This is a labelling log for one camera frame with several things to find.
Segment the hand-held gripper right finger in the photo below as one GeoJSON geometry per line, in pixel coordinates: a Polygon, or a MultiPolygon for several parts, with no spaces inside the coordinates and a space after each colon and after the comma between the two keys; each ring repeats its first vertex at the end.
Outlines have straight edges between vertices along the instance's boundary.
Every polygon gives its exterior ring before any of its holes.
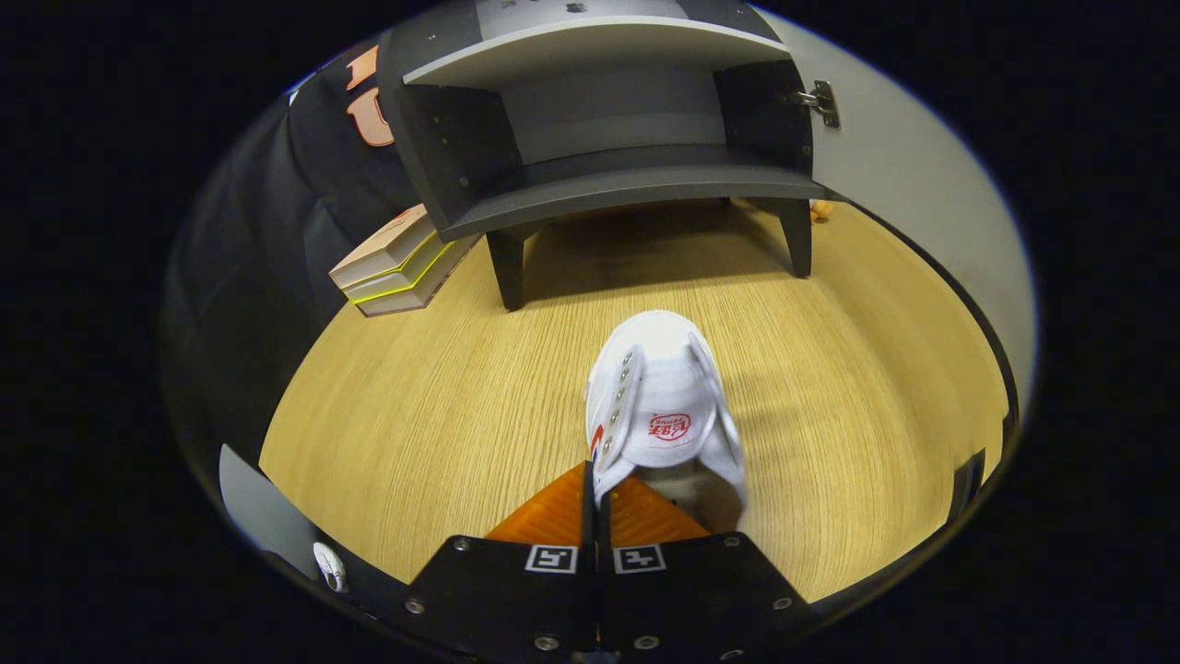
{"type": "Polygon", "coordinates": [[[768,660],[817,612],[740,532],[620,547],[599,504],[599,647],[614,660],[768,660]]]}

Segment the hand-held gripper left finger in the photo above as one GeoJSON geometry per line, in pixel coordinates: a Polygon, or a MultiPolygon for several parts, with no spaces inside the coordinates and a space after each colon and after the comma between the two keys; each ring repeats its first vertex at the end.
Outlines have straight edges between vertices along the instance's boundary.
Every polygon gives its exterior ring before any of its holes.
{"type": "Polygon", "coordinates": [[[477,663],[573,663],[597,646],[586,464],[523,505],[564,543],[454,535],[408,586],[406,630],[477,663]]]}

